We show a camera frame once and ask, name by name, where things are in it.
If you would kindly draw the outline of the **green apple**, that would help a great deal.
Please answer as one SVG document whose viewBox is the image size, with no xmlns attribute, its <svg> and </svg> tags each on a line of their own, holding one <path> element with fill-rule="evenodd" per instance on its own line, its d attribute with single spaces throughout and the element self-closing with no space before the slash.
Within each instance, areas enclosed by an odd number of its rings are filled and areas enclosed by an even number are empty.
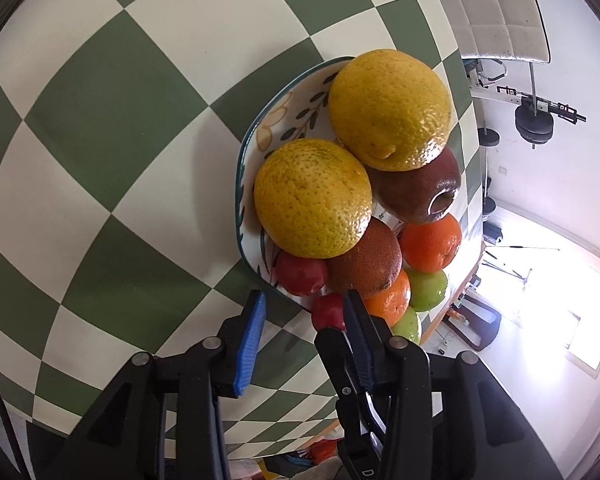
<svg viewBox="0 0 600 480">
<path fill-rule="evenodd" d="M 394 324 L 391 330 L 394 336 L 402 336 L 414 344 L 420 344 L 422 322 L 420 322 L 417 312 L 411 307 L 405 310 L 400 321 Z"/>
<path fill-rule="evenodd" d="M 410 307 L 416 312 L 430 311 L 444 299 L 448 278 L 442 270 L 426 273 L 407 268 L 406 274 L 411 285 Z"/>
</svg>

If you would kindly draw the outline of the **red cherry tomato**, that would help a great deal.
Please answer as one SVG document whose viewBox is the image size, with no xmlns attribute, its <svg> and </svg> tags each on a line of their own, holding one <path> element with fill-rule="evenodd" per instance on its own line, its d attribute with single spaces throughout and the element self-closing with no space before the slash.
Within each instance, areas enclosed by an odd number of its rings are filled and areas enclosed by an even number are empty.
<svg viewBox="0 0 600 480">
<path fill-rule="evenodd" d="M 327 266 L 321 259 L 280 252 L 275 265 L 277 283 L 294 296 L 310 296 L 327 282 Z"/>
<path fill-rule="evenodd" d="M 311 310 L 311 321 L 314 330 L 322 330 L 327 327 L 337 330 L 346 329 L 343 318 L 343 300 L 338 292 L 330 292 L 315 299 Z"/>
</svg>

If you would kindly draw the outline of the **reddish brown round fruit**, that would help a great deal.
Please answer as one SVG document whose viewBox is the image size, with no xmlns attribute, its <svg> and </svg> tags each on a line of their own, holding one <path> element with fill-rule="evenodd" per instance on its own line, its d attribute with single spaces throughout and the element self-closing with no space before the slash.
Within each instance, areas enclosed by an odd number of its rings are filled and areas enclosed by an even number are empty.
<svg viewBox="0 0 600 480">
<path fill-rule="evenodd" d="M 398 239 L 391 229 L 375 217 L 361 239 L 345 254 L 326 260 L 327 287 L 345 294 L 356 290 L 363 299 L 388 289 L 402 268 Z"/>
</svg>

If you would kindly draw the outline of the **small yellow lemon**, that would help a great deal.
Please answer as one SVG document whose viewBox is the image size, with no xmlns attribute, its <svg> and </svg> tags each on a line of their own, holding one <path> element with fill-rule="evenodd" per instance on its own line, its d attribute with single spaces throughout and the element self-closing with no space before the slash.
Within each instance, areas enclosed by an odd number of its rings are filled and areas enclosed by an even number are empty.
<svg viewBox="0 0 600 480">
<path fill-rule="evenodd" d="M 314 259 L 341 256 L 358 244 L 373 209 L 363 165 L 322 139 L 294 140 L 268 156 L 254 179 L 253 200 L 280 249 Z"/>
</svg>

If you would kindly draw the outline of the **large yellow lemon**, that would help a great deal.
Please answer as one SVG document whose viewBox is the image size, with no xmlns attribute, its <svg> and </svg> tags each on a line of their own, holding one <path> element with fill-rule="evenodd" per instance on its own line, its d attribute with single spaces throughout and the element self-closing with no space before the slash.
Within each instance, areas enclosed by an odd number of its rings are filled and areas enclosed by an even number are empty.
<svg viewBox="0 0 600 480">
<path fill-rule="evenodd" d="M 366 166 L 415 170 L 438 157 L 451 131 L 452 99 L 424 62 L 398 50 L 358 55 L 328 92 L 336 138 Z"/>
</svg>

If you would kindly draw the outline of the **red plastic bag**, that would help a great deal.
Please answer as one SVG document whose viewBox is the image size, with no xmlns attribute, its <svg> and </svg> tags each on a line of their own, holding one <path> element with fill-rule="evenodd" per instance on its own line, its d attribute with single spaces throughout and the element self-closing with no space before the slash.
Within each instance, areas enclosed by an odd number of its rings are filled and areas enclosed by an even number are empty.
<svg viewBox="0 0 600 480">
<path fill-rule="evenodd" d="M 308 449 L 310 462 L 317 466 L 325 460 L 338 456 L 339 439 L 322 439 L 313 442 Z"/>
</svg>

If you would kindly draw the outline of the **bright orange mandarin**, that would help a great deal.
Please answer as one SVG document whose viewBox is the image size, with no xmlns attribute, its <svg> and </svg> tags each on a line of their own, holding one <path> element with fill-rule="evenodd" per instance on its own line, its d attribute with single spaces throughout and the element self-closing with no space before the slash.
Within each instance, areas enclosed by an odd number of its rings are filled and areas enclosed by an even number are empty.
<svg viewBox="0 0 600 480">
<path fill-rule="evenodd" d="M 453 261 L 462 237 L 458 221 L 452 214 L 446 214 L 435 222 L 407 224 L 400 233 L 399 243 L 403 259 L 410 268 L 434 273 Z"/>
</svg>

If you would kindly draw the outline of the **dark red apple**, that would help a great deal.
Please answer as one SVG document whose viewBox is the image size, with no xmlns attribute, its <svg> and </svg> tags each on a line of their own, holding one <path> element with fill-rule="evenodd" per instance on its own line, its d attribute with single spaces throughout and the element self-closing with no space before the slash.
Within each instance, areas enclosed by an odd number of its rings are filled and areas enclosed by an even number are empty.
<svg viewBox="0 0 600 480">
<path fill-rule="evenodd" d="M 457 160 L 447 146 L 418 169 L 380 171 L 367 167 L 367 173 L 381 206 L 403 222 L 415 224 L 441 219 L 462 183 Z"/>
</svg>

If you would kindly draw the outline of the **floral oval ceramic plate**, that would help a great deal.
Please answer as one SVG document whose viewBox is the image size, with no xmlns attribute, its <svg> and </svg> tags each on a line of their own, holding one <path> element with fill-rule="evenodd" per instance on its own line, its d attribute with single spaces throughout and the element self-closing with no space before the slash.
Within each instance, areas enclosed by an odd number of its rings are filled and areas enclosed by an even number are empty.
<svg viewBox="0 0 600 480">
<path fill-rule="evenodd" d="M 261 166 L 282 146 L 304 139 L 338 142 L 328 118 L 329 90 L 352 58 L 321 62 L 283 86 L 249 126 L 240 146 L 235 177 L 237 246 L 247 268 L 262 284 L 304 310 L 312 296 L 294 296 L 278 284 L 275 267 L 280 248 L 262 226 L 254 203 L 254 185 Z"/>
</svg>

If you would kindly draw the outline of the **green checkered tablecloth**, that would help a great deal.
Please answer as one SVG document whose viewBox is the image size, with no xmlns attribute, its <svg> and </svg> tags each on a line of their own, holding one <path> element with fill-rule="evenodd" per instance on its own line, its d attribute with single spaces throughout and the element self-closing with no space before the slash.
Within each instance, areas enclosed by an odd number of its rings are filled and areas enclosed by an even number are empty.
<svg viewBox="0 0 600 480">
<path fill-rule="evenodd" d="M 242 138 L 285 84 L 397 48 L 452 92 L 464 281 L 481 248 L 477 127 L 440 0 L 24 0 L 0 33 L 0 393 L 66 434 L 133 353 L 242 310 Z"/>
</svg>

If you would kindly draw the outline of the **barbell on rack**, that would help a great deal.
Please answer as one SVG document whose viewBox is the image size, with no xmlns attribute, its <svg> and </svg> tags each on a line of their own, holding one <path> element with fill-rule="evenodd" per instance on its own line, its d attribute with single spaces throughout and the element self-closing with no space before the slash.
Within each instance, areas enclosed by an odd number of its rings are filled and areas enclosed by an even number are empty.
<svg viewBox="0 0 600 480">
<path fill-rule="evenodd" d="M 522 140 L 532 148 L 553 139 L 555 118 L 577 125 L 588 118 L 569 104 L 542 98 L 536 93 L 534 64 L 526 62 L 531 91 L 524 92 L 503 84 L 508 75 L 504 60 L 499 58 L 468 58 L 463 61 L 474 100 L 506 103 L 515 107 L 514 123 Z"/>
</svg>

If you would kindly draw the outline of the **white padded chair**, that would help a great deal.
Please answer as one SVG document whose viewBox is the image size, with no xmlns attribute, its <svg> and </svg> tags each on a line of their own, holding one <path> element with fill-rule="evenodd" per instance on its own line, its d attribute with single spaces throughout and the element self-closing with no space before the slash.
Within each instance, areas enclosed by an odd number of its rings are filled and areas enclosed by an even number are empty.
<svg viewBox="0 0 600 480">
<path fill-rule="evenodd" d="M 538 0 L 440 0 L 462 58 L 550 62 Z"/>
</svg>

